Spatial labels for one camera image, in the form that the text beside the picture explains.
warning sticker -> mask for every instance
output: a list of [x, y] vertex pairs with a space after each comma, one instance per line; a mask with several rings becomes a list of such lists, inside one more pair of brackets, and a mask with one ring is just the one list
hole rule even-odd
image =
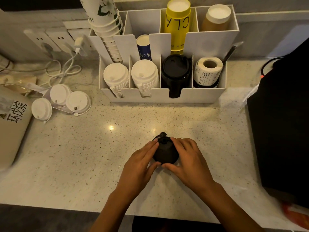
[[0, 117], [18, 123], [23, 119], [27, 104], [0, 97]]

red object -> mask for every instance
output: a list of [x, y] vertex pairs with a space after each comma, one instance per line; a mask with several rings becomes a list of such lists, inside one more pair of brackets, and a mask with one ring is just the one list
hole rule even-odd
[[293, 223], [309, 230], [309, 216], [307, 214], [303, 214], [295, 211], [295, 207], [291, 203], [282, 203], [282, 210], [284, 215]]

white machine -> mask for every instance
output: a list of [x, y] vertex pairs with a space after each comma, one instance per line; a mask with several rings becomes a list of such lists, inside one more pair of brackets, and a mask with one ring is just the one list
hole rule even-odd
[[0, 86], [0, 171], [15, 159], [32, 116], [31, 104], [25, 96]]

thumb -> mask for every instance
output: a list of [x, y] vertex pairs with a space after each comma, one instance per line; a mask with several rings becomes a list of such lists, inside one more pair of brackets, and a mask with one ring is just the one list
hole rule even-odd
[[179, 177], [180, 167], [177, 167], [176, 165], [170, 163], [162, 164], [162, 167], [170, 170], [173, 174]]
[[147, 172], [146, 172], [146, 179], [149, 181], [153, 172], [156, 170], [156, 168], [158, 166], [160, 166], [160, 162], [155, 162], [155, 163], [152, 163], [148, 168], [147, 168]]

person's right hand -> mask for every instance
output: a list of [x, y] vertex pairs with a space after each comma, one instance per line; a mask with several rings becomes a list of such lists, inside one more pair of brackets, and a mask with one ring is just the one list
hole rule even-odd
[[180, 166], [163, 164], [162, 167], [173, 172], [187, 187], [198, 196], [211, 191], [217, 184], [211, 176], [206, 160], [190, 138], [172, 138], [180, 157]]

